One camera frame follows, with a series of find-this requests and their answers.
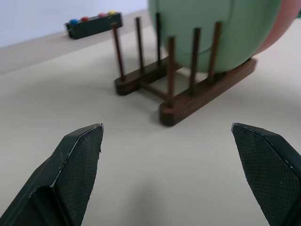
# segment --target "green plate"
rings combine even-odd
[[[281,0],[149,0],[153,25],[161,13],[162,45],[176,37],[175,59],[190,68],[193,29],[202,28],[198,71],[207,72],[214,25],[222,21],[216,72],[231,70],[261,46],[271,31]]]

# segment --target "black box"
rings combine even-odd
[[[79,20],[77,24],[66,23],[65,25],[70,38],[81,39],[110,30],[112,23],[117,23],[118,27],[123,26],[121,13],[115,13],[105,17],[95,16],[89,18],[86,22]]]

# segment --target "white wall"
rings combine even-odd
[[[73,18],[109,10],[124,14],[147,7],[147,0],[3,0],[0,47],[64,30]]]

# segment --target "pink plate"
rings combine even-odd
[[[275,24],[268,35],[267,39],[256,51],[256,54],[265,51],[273,45],[286,32],[294,19],[297,17],[301,8],[301,0],[282,0],[281,8]]]

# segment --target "plate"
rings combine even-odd
[[[162,45],[176,37],[175,59],[190,68],[195,27],[202,28],[198,71],[207,72],[215,22],[221,21],[222,34],[216,59],[216,72],[231,70],[261,46],[271,31],[281,0],[149,0],[150,17],[161,14]]]
[[[301,0],[282,0],[281,8],[272,31],[255,54],[265,51],[281,38],[299,14],[300,8]]]

